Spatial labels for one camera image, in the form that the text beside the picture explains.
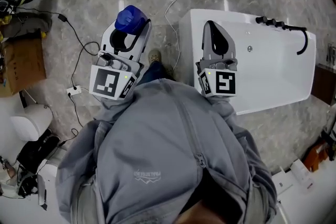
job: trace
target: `zipper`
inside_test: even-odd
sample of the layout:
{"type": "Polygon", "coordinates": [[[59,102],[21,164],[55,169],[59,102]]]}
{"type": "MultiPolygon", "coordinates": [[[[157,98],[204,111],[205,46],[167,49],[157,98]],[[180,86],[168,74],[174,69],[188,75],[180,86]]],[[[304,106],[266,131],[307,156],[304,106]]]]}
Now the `zipper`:
{"type": "Polygon", "coordinates": [[[163,80],[161,80],[161,82],[163,84],[163,88],[172,97],[172,99],[174,100],[174,102],[177,106],[177,110],[179,111],[179,114],[182,118],[184,130],[185,130],[185,132],[188,136],[188,141],[189,141],[190,148],[193,152],[193,155],[194,155],[195,159],[197,160],[197,164],[201,168],[204,169],[206,167],[205,159],[204,159],[203,154],[201,153],[201,150],[198,146],[198,142],[195,139],[195,132],[194,132],[194,128],[192,127],[190,117],[187,115],[187,112],[186,112],[186,109],[185,109],[184,105],[177,99],[177,97],[175,97],[175,94],[173,93],[170,85],[164,83],[163,80]]]}

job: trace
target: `gray hoodie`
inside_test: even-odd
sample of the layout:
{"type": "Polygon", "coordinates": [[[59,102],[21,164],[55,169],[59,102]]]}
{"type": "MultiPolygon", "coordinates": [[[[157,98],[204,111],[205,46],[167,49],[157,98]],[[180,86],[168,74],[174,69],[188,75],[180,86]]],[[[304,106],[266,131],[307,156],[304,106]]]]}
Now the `gray hoodie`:
{"type": "Polygon", "coordinates": [[[228,101],[166,79],[123,101],[102,99],[58,168],[61,214],[72,223],[173,223],[206,169],[223,191],[213,194],[217,209],[232,205],[237,223],[270,222],[271,174],[228,101]]]}

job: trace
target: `cardboard box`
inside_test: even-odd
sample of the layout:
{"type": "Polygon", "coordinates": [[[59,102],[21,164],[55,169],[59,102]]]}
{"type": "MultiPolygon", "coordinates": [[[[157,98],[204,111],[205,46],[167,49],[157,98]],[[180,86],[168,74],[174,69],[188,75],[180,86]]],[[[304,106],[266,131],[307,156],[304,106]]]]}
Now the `cardboard box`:
{"type": "Polygon", "coordinates": [[[18,39],[5,44],[5,68],[0,97],[15,93],[46,79],[41,38],[18,39]]]}

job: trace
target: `power strip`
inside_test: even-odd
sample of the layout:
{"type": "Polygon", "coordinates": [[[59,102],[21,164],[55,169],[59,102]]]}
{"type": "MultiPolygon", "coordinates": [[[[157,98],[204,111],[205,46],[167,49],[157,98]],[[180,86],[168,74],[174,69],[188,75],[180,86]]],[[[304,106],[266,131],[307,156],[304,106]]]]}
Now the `power strip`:
{"type": "Polygon", "coordinates": [[[75,86],[76,89],[74,89],[73,87],[67,89],[67,94],[73,96],[73,95],[76,95],[76,94],[79,94],[79,93],[82,93],[82,88],[81,86],[75,86]]]}

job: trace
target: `blue jeans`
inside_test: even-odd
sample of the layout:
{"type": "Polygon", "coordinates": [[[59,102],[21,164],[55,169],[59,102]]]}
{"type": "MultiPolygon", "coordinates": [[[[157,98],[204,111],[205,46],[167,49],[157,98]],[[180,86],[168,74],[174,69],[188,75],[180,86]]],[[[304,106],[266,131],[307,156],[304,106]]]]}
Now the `blue jeans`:
{"type": "Polygon", "coordinates": [[[171,76],[169,76],[163,67],[161,62],[152,62],[149,66],[149,69],[145,72],[142,79],[139,81],[138,85],[156,80],[156,79],[170,79],[174,80],[171,76]]]}

